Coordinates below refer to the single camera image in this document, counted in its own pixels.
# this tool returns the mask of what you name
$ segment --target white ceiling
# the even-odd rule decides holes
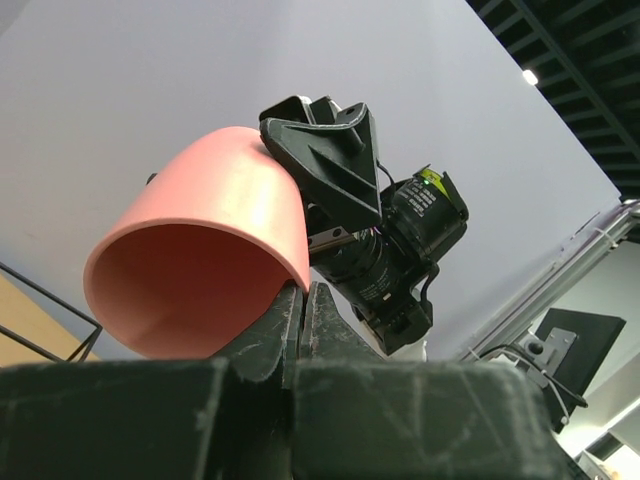
[[[365,101],[397,177],[432,163],[469,203],[432,288],[430,345],[446,357],[617,192],[463,0],[397,5],[14,5],[0,38],[0,259],[86,308],[90,249],[189,143],[257,126],[291,94]],[[131,356],[108,337],[98,353]]]

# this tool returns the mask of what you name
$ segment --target black bracket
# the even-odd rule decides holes
[[[330,97],[294,96],[259,119],[271,156],[295,179],[305,204],[324,214],[309,225],[310,235],[338,227],[355,233],[381,222],[375,124],[364,103],[341,110]]]

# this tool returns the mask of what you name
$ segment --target ceiling light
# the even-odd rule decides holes
[[[536,85],[538,83],[538,77],[536,77],[536,74],[531,70],[524,70],[522,72],[522,76],[529,85]]]

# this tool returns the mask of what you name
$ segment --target metal railing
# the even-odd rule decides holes
[[[22,335],[17,334],[16,332],[9,330],[7,327],[3,325],[0,325],[0,335],[4,335],[5,337],[10,338],[16,343],[19,343],[20,345],[22,345],[23,347],[28,348],[29,350],[53,362],[73,362],[73,361],[83,362],[84,360],[86,360],[87,357],[89,356],[89,353],[91,353],[91,350],[96,344],[98,337],[102,333],[102,325],[96,322],[93,318],[89,317],[87,314],[75,308],[73,305],[70,305],[69,303],[65,302],[60,297],[51,293],[49,290],[46,290],[45,288],[41,287],[37,283],[32,282],[27,277],[16,272],[14,269],[12,269],[11,267],[8,267],[2,262],[0,262],[0,270],[10,275],[11,277],[15,278],[16,280],[20,281],[21,283],[25,284],[29,288],[35,290],[36,292],[48,298],[55,304],[61,306],[65,310],[73,313],[75,316],[81,318],[82,320],[84,320],[85,322],[89,323],[94,327],[91,334],[89,334],[88,337],[86,337],[82,342],[80,342],[78,347],[67,358],[59,357],[58,355],[50,352],[46,348],[43,348],[40,345],[36,345],[31,340],[23,337]]]
[[[534,280],[458,352],[458,360],[472,360],[476,352],[513,343],[533,321],[595,267],[629,231],[640,224],[640,200],[628,200],[602,222],[587,226],[588,238]]]

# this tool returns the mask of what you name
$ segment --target black ceiling truss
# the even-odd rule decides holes
[[[640,198],[640,4],[467,0],[621,192]],[[638,230],[629,239],[640,242]]]

